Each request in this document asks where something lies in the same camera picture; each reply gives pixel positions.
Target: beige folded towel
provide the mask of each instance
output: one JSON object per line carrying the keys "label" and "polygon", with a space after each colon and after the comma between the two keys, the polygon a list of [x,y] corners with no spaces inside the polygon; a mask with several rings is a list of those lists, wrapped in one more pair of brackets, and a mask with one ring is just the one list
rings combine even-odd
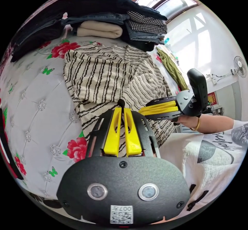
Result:
{"label": "beige folded towel", "polygon": [[98,21],[85,21],[77,29],[77,36],[99,36],[105,38],[118,38],[122,35],[122,28],[111,23]]}

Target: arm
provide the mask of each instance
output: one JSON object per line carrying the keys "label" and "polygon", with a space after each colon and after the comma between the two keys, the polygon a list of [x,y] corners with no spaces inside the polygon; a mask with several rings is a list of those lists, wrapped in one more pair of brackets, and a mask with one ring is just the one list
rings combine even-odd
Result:
{"label": "arm", "polygon": [[[196,116],[180,116],[178,122],[188,128],[196,128],[198,117]],[[227,116],[213,116],[202,114],[200,116],[200,125],[198,132],[203,134],[212,134],[226,131],[233,128],[234,120]]]}

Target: green butterfly print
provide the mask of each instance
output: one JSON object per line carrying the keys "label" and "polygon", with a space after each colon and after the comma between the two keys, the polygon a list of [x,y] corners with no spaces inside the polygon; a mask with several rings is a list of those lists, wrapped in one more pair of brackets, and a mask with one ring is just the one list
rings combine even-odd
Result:
{"label": "green butterfly print", "polygon": [[49,75],[53,70],[54,70],[54,68],[48,70],[48,67],[45,67],[44,71],[42,73],[46,74],[46,75]]}
{"label": "green butterfly print", "polygon": [[58,175],[58,173],[56,172],[55,168],[52,167],[52,171],[47,171],[52,177],[55,177],[55,175]]}
{"label": "green butterfly print", "polygon": [[13,91],[13,84],[11,84],[10,90],[8,91],[8,93],[10,94],[12,91]]}

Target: hand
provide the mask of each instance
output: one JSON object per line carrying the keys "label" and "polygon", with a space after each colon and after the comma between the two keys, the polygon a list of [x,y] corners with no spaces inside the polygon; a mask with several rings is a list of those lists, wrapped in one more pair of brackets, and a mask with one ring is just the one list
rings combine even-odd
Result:
{"label": "hand", "polygon": [[198,117],[183,115],[178,118],[177,123],[181,123],[188,128],[196,128],[198,124]]}

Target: gold bracelet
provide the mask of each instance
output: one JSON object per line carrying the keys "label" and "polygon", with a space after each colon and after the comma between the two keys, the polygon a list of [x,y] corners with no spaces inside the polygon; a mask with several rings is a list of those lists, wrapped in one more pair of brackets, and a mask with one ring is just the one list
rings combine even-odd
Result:
{"label": "gold bracelet", "polygon": [[197,126],[195,128],[190,128],[192,131],[197,131],[199,129],[199,126],[200,126],[200,123],[201,123],[201,120],[200,118],[198,118],[198,123],[197,123]]}

